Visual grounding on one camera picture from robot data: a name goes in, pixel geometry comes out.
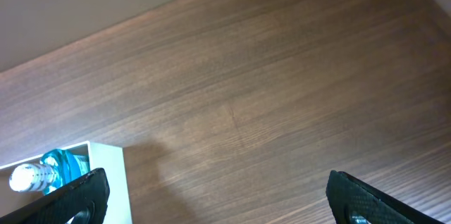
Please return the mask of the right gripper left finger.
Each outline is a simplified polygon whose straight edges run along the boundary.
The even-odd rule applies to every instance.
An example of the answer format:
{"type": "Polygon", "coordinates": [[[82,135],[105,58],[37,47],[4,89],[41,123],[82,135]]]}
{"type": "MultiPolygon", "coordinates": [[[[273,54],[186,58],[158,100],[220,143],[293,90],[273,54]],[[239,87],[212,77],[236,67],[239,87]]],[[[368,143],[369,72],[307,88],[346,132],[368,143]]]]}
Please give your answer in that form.
{"type": "Polygon", "coordinates": [[[106,172],[96,168],[80,178],[1,217],[7,224],[102,224],[110,187],[106,172]]]}

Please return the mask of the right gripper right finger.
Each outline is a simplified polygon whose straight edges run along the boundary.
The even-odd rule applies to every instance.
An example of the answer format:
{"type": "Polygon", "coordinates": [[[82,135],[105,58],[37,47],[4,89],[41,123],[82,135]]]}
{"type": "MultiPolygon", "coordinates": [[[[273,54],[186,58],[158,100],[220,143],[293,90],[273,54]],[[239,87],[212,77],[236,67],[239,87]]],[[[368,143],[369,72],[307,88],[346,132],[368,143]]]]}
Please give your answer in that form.
{"type": "Polygon", "coordinates": [[[330,172],[326,196],[336,223],[441,224],[344,171],[330,172]]]}

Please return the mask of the blue mouthwash bottle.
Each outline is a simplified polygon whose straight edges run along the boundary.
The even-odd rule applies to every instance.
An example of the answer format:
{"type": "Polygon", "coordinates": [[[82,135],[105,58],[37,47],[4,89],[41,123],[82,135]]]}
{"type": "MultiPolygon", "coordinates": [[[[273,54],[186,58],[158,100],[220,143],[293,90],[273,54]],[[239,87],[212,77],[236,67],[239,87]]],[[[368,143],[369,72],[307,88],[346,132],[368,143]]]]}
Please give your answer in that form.
{"type": "Polygon", "coordinates": [[[39,163],[24,163],[10,175],[9,185],[16,192],[42,192],[47,195],[90,172],[89,156],[54,149],[39,163]]]}

